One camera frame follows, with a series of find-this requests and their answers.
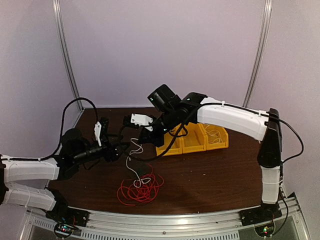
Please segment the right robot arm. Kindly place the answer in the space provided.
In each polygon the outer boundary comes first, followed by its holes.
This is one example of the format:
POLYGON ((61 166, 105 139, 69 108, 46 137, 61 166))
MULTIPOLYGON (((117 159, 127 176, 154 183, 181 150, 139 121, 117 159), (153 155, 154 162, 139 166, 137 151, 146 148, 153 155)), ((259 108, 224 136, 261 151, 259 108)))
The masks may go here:
POLYGON ((257 162, 262 172, 262 195, 256 216, 266 221, 276 212, 282 165, 282 133, 276 109, 253 110, 196 92, 180 98, 166 84, 147 98, 161 115, 131 115, 130 123, 143 128, 138 138, 141 144, 161 147, 166 133, 188 123, 223 127, 259 141, 257 162))

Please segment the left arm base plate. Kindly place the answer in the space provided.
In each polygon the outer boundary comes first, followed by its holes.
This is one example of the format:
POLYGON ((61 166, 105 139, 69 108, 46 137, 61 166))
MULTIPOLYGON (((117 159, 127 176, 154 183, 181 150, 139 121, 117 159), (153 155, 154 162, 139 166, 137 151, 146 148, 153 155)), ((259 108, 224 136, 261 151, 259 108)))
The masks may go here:
POLYGON ((86 227, 89 219, 89 212, 85 210, 67 208, 65 213, 45 211, 45 216, 56 223, 66 224, 72 227, 86 227))

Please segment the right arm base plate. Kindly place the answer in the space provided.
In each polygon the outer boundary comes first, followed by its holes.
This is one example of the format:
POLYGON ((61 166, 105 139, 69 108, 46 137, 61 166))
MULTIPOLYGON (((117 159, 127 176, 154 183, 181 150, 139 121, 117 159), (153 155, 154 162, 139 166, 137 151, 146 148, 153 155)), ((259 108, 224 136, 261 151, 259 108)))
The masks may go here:
POLYGON ((256 225, 264 222, 271 222, 272 220, 282 216, 282 212, 278 207, 255 207, 241 210, 239 217, 242 226, 256 225))

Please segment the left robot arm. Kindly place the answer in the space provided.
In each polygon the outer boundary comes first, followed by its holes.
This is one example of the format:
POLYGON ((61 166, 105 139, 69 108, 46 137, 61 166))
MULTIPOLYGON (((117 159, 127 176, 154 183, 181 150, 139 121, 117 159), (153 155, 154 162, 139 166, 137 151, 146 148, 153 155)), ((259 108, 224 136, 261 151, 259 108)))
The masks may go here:
POLYGON ((0 202, 52 212, 61 222, 72 218, 68 202, 58 190, 38 189, 19 184, 20 181, 71 179, 81 165, 105 159, 117 161, 130 146, 121 140, 110 141, 111 134, 103 132, 99 139, 89 142, 77 128, 69 129, 60 138, 61 150, 46 160, 0 157, 0 202))

